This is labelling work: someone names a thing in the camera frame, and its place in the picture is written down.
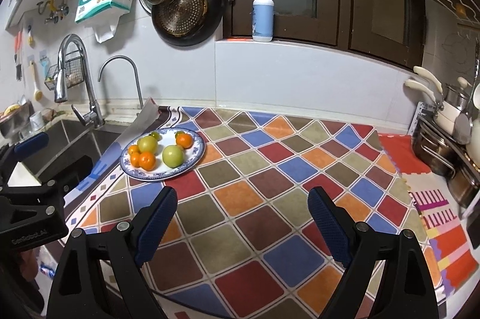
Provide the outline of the large green apple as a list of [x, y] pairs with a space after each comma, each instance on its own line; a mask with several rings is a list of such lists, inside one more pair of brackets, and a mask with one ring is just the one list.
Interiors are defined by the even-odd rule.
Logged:
[[162, 160], [165, 165], [175, 169], [184, 163], [184, 150], [178, 145], [169, 145], [163, 149]]

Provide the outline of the tangerine on plate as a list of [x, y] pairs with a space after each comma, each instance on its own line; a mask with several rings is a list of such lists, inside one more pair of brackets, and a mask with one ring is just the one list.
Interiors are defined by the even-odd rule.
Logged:
[[194, 139], [189, 133], [179, 131], [175, 135], [176, 145], [183, 149], [189, 149], [194, 144]]

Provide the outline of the large orange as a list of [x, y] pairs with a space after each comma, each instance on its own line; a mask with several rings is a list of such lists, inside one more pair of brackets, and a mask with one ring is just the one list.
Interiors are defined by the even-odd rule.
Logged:
[[156, 157], [152, 152], [142, 152], [138, 158], [139, 167], [147, 172], [155, 169]]

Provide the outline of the orange tangerine with stem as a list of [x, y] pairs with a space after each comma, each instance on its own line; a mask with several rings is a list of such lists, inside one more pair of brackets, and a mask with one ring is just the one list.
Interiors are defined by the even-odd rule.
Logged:
[[139, 168], [140, 167], [140, 156], [141, 154], [139, 152], [133, 152], [130, 154], [130, 164], [134, 168]]

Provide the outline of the thin gooseneck faucet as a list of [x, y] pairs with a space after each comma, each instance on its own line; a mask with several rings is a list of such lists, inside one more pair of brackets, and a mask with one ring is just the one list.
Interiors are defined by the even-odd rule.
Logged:
[[135, 109], [144, 108], [144, 98], [137, 64], [127, 55], [112, 55], [97, 71], [97, 83], [106, 102], [132, 101]]

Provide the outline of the blue white porcelain plate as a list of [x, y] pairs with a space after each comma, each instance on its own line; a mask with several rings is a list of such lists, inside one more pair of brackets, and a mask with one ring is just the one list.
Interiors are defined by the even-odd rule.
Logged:
[[[175, 135], [179, 131], [189, 133], [193, 137], [193, 146], [189, 149], [183, 149], [185, 155], [184, 163], [175, 169], [171, 169], [164, 164], [162, 160], [162, 152], [166, 146], [176, 145]], [[123, 150], [122, 155], [120, 156], [120, 167], [131, 178], [135, 178], [139, 181], [164, 181], [169, 178], [179, 176], [184, 172], [187, 172], [202, 159], [203, 154], [206, 150], [206, 145], [204, 140], [199, 136], [198, 133], [195, 133], [188, 128], [164, 128], [157, 129], [156, 132], [158, 132], [162, 136], [162, 139], [158, 141], [159, 145], [157, 148], [157, 152], [154, 154], [156, 157], [156, 166], [154, 170], [147, 172], [140, 167], [134, 168], [130, 164], [130, 154], [128, 153], [128, 147], [131, 145], [137, 145], [137, 140], [141, 137], [144, 137], [145, 135], [135, 138]]]

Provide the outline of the red patterned cloth mat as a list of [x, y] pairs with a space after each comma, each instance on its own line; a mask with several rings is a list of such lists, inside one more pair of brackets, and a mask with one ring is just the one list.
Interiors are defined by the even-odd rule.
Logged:
[[379, 135], [381, 145], [408, 186], [425, 228], [447, 297], [457, 292], [478, 270], [461, 220], [443, 190], [446, 179], [413, 153], [408, 135]]

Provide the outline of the blue pump soap bottle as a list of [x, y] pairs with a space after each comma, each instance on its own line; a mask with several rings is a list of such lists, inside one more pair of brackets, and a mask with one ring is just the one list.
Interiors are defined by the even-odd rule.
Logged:
[[259, 42], [272, 41], [274, 2], [272, 0], [254, 0], [252, 6], [253, 40]]

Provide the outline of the steel kitchen sink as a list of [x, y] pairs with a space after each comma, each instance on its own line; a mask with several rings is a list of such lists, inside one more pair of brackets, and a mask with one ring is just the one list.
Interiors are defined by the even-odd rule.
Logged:
[[126, 125], [107, 123], [95, 129], [74, 120], [59, 120], [45, 130], [48, 145], [14, 168], [8, 185], [38, 186], [57, 178], [68, 166], [85, 157], [80, 172], [70, 172], [62, 181], [67, 188], [89, 189], [118, 164], [122, 150], [120, 135]]

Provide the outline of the small orange tangerine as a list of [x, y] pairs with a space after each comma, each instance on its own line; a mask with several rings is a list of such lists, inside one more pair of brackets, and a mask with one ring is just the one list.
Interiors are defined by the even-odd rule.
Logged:
[[139, 147], [138, 145], [131, 145], [128, 147], [128, 153], [131, 155], [132, 153], [138, 153]]

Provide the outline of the black frying pan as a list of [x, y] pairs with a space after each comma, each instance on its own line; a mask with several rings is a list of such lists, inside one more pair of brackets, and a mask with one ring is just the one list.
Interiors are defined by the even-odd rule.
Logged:
[[223, 16], [224, 0], [173, 0], [152, 5], [157, 33], [174, 47], [193, 47], [209, 39]]

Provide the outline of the yellow-green apple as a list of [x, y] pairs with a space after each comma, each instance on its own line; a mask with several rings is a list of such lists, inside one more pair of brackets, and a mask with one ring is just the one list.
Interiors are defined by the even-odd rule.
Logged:
[[150, 152], [155, 154], [158, 148], [158, 140], [152, 135], [146, 135], [137, 140], [137, 146], [141, 153]]

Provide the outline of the small green tangerine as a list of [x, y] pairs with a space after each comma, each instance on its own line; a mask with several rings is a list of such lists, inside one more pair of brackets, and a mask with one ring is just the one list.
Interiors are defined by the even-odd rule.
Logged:
[[160, 140], [162, 139], [162, 136], [161, 136], [158, 132], [156, 132], [156, 131], [151, 132], [151, 133], [150, 133], [150, 136], [152, 136], [153, 138], [155, 138], [156, 141], [160, 141]]

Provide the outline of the colourful checkered table mat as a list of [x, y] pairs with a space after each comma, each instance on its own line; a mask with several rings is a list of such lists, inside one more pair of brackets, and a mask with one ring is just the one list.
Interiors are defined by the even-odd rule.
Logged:
[[205, 142], [199, 163], [167, 181], [178, 208], [142, 269], [169, 317], [317, 317], [343, 267], [308, 211], [316, 186], [377, 231], [411, 229], [443, 299], [421, 219], [373, 127], [211, 108], [162, 108], [155, 126]]

